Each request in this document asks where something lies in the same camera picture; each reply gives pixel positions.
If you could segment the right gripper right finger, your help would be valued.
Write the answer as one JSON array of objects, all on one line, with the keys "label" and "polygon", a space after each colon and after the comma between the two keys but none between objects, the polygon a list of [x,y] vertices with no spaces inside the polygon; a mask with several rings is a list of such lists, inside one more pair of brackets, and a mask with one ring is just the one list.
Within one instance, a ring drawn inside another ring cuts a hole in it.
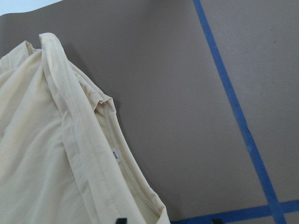
[{"label": "right gripper right finger", "polygon": [[214,218],[211,220],[211,224],[223,224],[223,221],[220,218]]}]

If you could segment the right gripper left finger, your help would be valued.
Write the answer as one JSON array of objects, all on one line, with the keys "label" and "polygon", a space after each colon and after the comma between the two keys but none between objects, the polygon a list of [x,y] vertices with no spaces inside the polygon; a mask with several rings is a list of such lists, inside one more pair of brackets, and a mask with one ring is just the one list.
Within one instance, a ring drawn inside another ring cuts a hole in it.
[{"label": "right gripper left finger", "polygon": [[116,219],[116,224],[127,224],[128,220],[126,217],[121,217]]}]

